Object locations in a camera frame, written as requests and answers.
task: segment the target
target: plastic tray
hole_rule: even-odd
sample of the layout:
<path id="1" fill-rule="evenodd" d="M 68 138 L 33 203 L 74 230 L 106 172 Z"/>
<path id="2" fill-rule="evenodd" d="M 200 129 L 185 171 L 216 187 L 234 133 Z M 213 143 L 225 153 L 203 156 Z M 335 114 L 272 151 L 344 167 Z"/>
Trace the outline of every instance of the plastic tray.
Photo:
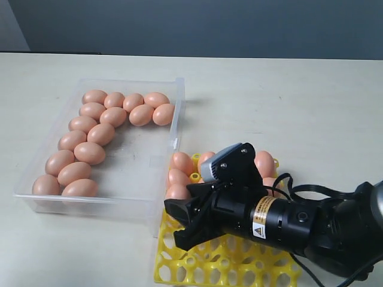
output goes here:
<path id="1" fill-rule="evenodd" d="M 159 127 L 152 122 L 144 127 L 135 127 L 127 119 L 118 127 L 115 138 L 105 146 L 105 161 L 92 166 L 91 179 L 99 184 L 97 197 L 33 195 L 33 182 L 45 174 L 45 162 L 57 151 L 57 143 L 68 132 L 70 120 L 78 116 L 83 94 L 92 89 L 101 89 L 107 93 L 119 91 L 124 95 L 160 91 L 175 104 L 172 124 Z M 22 174 L 14 191 L 15 196 L 23 198 L 36 212 L 125 219 L 148 219 L 160 214 L 163 205 L 159 205 L 158 202 L 164 195 L 169 159 L 171 154 L 178 150 L 180 143 L 184 99 L 182 78 L 173 82 L 80 80 L 74 95 Z"/>

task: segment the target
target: egg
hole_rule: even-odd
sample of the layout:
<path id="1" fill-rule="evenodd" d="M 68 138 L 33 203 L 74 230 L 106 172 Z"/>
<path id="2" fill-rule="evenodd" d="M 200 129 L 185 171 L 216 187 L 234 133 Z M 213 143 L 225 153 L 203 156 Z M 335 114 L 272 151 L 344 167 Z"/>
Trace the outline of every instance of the egg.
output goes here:
<path id="1" fill-rule="evenodd" d="M 191 197 L 189 190 L 182 184 L 173 184 L 165 195 L 165 199 L 190 199 Z"/>
<path id="2" fill-rule="evenodd" d="M 150 105 L 139 105 L 135 107 L 129 114 L 129 121 L 137 127 L 144 126 L 151 121 L 154 108 Z"/>
<path id="3" fill-rule="evenodd" d="M 201 154 L 201 156 L 198 159 L 198 164 L 197 164 L 198 173 L 201 173 L 201 164 L 204 163 L 205 161 L 207 161 L 213 155 L 215 155 L 215 153 L 212 151 L 208 151 L 208 152 Z"/>
<path id="4" fill-rule="evenodd" d="M 124 102 L 123 102 L 123 108 L 127 112 L 133 111 L 133 109 L 136 106 L 143 105 L 144 104 L 144 97 L 141 94 L 134 93 L 128 95 Z"/>
<path id="5" fill-rule="evenodd" d="M 145 95 L 144 102 L 147 105 L 152 106 L 154 109 L 158 108 L 160 105 L 163 105 L 164 103 L 170 103 L 167 96 L 165 96 L 163 93 L 159 92 L 153 92 Z"/>
<path id="6" fill-rule="evenodd" d="M 69 122 L 69 130 L 82 130 L 84 133 L 88 133 L 92 127 L 97 125 L 95 119 L 88 117 L 87 115 L 81 115 L 73 118 Z"/>
<path id="7" fill-rule="evenodd" d="M 62 136 L 58 148 L 73 151 L 74 148 L 82 142 L 86 142 L 86 133 L 82 130 L 73 130 Z"/>
<path id="8" fill-rule="evenodd" d="M 88 132 L 88 142 L 94 142 L 100 146 L 107 145 L 113 140 L 115 134 L 114 127 L 111 124 L 103 123 L 94 126 Z"/>
<path id="9" fill-rule="evenodd" d="M 171 169 L 168 173 L 168 186 L 173 184 L 191 184 L 190 178 L 179 169 Z"/>
<path id="10" fill-rule="evenodd" d="M 60 185 L 53 175 L 39 176 L 33 184 L 32 194 L 37 196 L 58 196 Z"/>
<path id="11" fill-rule="evenodd" d="M 275 182 L 276 178 L 264 178 L 263 179 L 263 185 L 266 186 L 266 187 L 272 187 L 274 182 Z M 279 188 L 281 190 L 281 184 L 277 184 L 276 185 L 276 188 Z M 272 193 L 272 190 L 268 189 L 268 192 L 269 192 L 269 196 L 273 196 L 273 193 Z M 282 194 L 280 194 L 279 192 L 277 191 L 274 191 L 274 196 L 275 197 L 280 197 Z"/>
<path id="12" fill-rule="evenodd" d="M 125 97 L 123 94 L 117 91 L 114 91 L 113 93 L 110 93 L 109 95 L 107 95 L 107 97 L 104 100 L 104 106 L 107 109 L 112 108 L 114 106 L 118 108 L 122 108 L 122 104 L 124 100 L 125 100 Z"/>
<path id="13" fill-rule="evenodd" d="M 74 154 L 67 149 L 63 149 L 51 155 L 45 163 L 45 172 L 49 175 L 57 176 L 67 165 L 74 162 Z"/>
<path id="14" fill-rule="evenodd" d="M 78 161 L 64 167 L 60 171 L 57 180 L 61 185 L 65 187 L 77 179 L 89 178 L 91 171 L 92 168 L 89 164 Z"/>
<path id="15" fill-rule="evenodd" d="M 104 104 L 104 100 L 107 97 L 107 93 L 102 90 L 87 91 L 82 99 L 82 103 L 100 103 Z"/>
<path id="16" fill-rule="evenodd" d="M 62 192 L 62 196 L 94 197 L 97 195 L 98 185 L 95 181 L 87 178 L 77 179 L 71 182 Z"/>
<path id="17" fill-rule="evenodd" d="M 126 111 L 116 106 L 108 108 L 100 117 L 101 124 L 111 124 L 113 127 L 119 127 L 125 120 Z"/>
<path id="18" fill-rule="evenodd" d="M 174 105 L 171 103 L 164 103 L 156 108 L 153 112 L 153 121 L 158 126 L 166 126 L 173 120 Z"/>
<path id="19" fill-rule="evenodd" d="M 100 103 L 85 103 L 79 110 L 79 115 L 87 115 L 92 119 L 100 120 L 101 114 L 105 111 L 105 107 Z"/>
<path id="20" fill-rule="evenodd" d="M 104 149 L 94 142 L 83 142 L 75 147 L 74 155 L 79 161 L 89 163 L 91 166 L 100 164 L 105 160 Z"/>
<path id="21" fill-rule="evenodd" d="M 254 162 L 262 178 L 272 178 L 275 175 L 274 158 L 267 151 L 259 151 Z"/>
<path id="22" fill-rule="evenodd" d="M 176 152 L 172 156 L 170 168 L 179 169 L 187 176 L 190 176 L 194 169 L 193 160 L 184 152 Z"/>

